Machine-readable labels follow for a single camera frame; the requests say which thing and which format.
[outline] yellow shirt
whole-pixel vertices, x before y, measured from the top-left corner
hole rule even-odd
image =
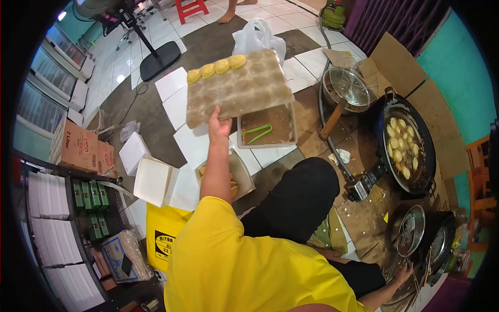
[[[173,244],[165,284],[168,312],[287,311],[326,304],[367,311],[341,273],[313,248],[244,236],[232,207],[204,197]]]

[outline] glass door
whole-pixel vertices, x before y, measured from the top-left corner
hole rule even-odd
[[[54,24],[47,32],[47,37],[57,45],[66,56],[71,59],[78,70],[81,69],[87,56],[66,36],[66,34]]]
[[[59,93],[66,99],[70,99],[76,85],[76,77],[66,71],[48,52],[43,48],[38,48],[31,69],[35,75],[43,77],[41,79],[48,87]]]
[[[66,114],[66,108],[25,82],[17,114],[27,122],[54,133],[57,125]]]

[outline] yellow bag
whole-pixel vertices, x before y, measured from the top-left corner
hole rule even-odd
[[[166,272],[173,242],[192,214],[191,211],[170,206],[158,208],[147,203],[147,260],[151,266]]]

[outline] red stool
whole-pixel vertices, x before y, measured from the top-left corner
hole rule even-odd
[[[190,4],[185,5],[185,6],[182,6],[182,0],[175,0],[175,5],[177,6],[177,12],[179,13],[180,24],[182,24],[182,25],[186,23],[185,18],[191,14],[194,14],[194,13],[199,12],[199,11],[203,11],[205,13],[205,15],[208,14],[208,9],[206,8],[206,5],[203,2],[203,0],[196,0],[193,3],[190,3]],[[197,6],[197,5],[198,5],[198,7],[191,9],[187,12],[184,12],[185,10],[192,8],[193,6]]]

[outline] fan stand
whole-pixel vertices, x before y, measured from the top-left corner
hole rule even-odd
[[[133,16],[133,13],[125,8],[119,8],[116,11],[120,17],[123,18],[127,27],[132,27],[135,30],[142,42],[151,52],[151,54],[146,56],[140,63],[140,77],[143,81],[150,81],[180,58],[180,49],[175,41],[167,42],[155,50],[137,25],[137,20]]]

